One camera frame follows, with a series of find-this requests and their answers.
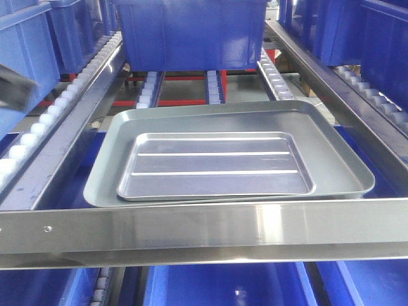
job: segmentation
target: silver tray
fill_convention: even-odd
[[[166,201],[314,188],[287,133],[145,133],[136,137],[117,193],[128,201]]]
[[[282,131],[292,135],[310,178],[310,194],[233,197],[233,201],[359,198],[374,176],[342,137],[310,104],[302,101],[234,103],[128,110],[113,119],[84,189],[98,207],[193,204],[210,200],[126,201],[117,187],[135,138],[144,133],[248,133]],[[152,186],[160,190],[161,186]]]

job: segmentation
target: blue crate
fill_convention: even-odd
[[[105,26],[103,24],[102,16],[102,1],[103,0],[85,0],[87,3],[87,10],[91,15],[92,22],[92,38],[94,45],[96,45],[99,39],[105,35]]]
[[[112,31],[118,30],[115,6],[110,3],[110,0],[101,0],[101,9],[105,35],[112,35]]]
[[[25,112],[0,109],[0,139],[59,82],[48,31],[48,3],[0,17],[0,63],[37,82]]]
[[[0,0],[0,17],[37,4],[38,0]]]
[[[0,271],[0,305],[90,305],[98,270],[80,268]]]
[[[408,261],[337,261],[317,264],[333,306],[408,305]]]
[[[303,263],[155,266],[144,306],[317,306]]]
[[[281,0],[280,24],[328,66],[360,64],[365,11],[356,0]]]
[[[267,0],[113,0],[134,71],[255,68]]]
[[[90,10],[97,6],[87,0],[49,2],[52,10],[47,18],[59,72],[79,73],[98,51],[96,42],[103,35],[103,28],[97,22],[98,14]]]
[[[405,7],[362,1],[367,24],[361,75],[408,111],[408,4],[401,3]]]

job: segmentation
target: stainless steel frame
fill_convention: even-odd
[[[268,28],[337,119],[388,174],[395,189],[406,195],[406,136],[277,23]],[[90,89],[88,101],[98,92]],[[79,134],[89,118],[89,114],[82,118],[82,129],[73,132],[69,125],[61,126],[55,137],[70,145],[59,159],[52,158],[48,170],[57,172],[40,172],[39,155],[27,169],[30,176],[25,174],[0,206],[3,210],[12,209],[13,202],[32,208],[52,199],[46,191],[57,185],[45,177],[62,175],[56,165],[69,165],[70,152],[81,144]],[[63,131],[69,131],[66,138]],[[55,142],[42,154],[55,152]],[[32,195],[29,187],[34,188]],[[407,215],[408,198],[0,212],[0,268],[408,258]]]

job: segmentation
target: gray metal bar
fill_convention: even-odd
[[[120,41],[92,85],[0,204],[0,210],[49,207],[75,173],[128,71]]]
[[[0,213],[0,268],[408,258],[408,199]]]
[[[347,129],[368,158],[384,173],[401,196],[408,195],[408,139],[370,103],[299,46],[278,22],[267,29],[284,45],[284,53],[313,91]]]

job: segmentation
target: red metal bar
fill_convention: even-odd
[[[166,81],[201,81],[204,80],[204,76],[166,76]]]
[[[227,101],[228,79],[227,79],[227,71],[226,70],[221,70],[221,83],[222,83],[222,89],[224,91],[224,99],[225,99],[225,101]]]
[[[201,99],[194,100],[162,100],[159,106],[186,106],[186,105],[204,105],[207,102]]]
[[[164,78],[166,81],[200,81],[200,80],[204,80],[204,76],[166,76]],[[127,78],[126,79],[128,82],[134,82],[134,81],[144,81],[145,78],[144,77],[136,77],[136,78]]]
[[[50,106],[52,104],[52,101],[41,101],[40,103],[37,104],[37,106]]]
[[[272,62],[275,62],[275,49],[265,50]]]
[[[74,79],[76,79],[76,78],[77,78],[77,76],[76,76],[76,74],[74,74],[74,73],[70,73],[70,74],[68,75],[68,79],[69,79],[70,82],[74,81]]]
[[[115,101],[112,106],[133,106],[134,101]]]

